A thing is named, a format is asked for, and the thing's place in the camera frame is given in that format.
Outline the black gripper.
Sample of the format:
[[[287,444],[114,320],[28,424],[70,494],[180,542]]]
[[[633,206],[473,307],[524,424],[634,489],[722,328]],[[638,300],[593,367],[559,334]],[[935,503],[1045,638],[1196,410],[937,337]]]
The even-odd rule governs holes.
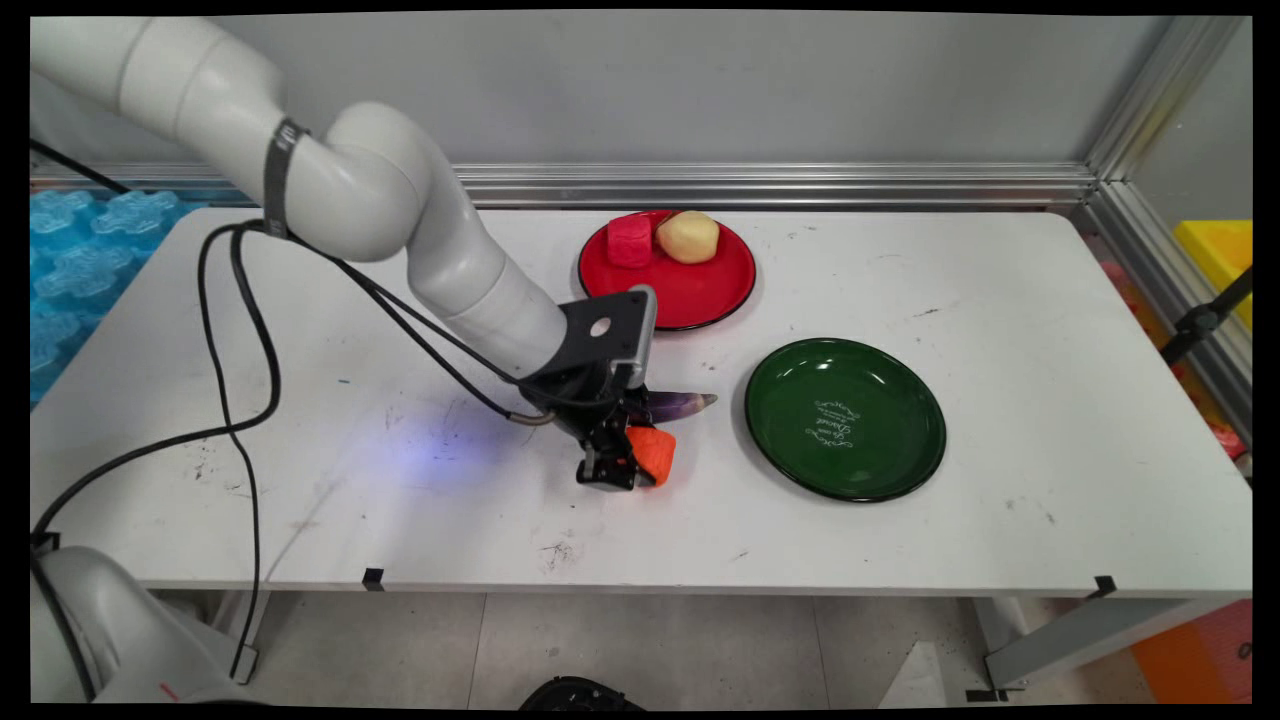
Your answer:
[[[630,363],[589,363],[562,372],[543,372],[520,383],[535,407],[556,415],[554,424],[582,443],[576,482],[603,491],[630,492],[640,469],[626,432],[653,428],[650,395],[632,388]]]

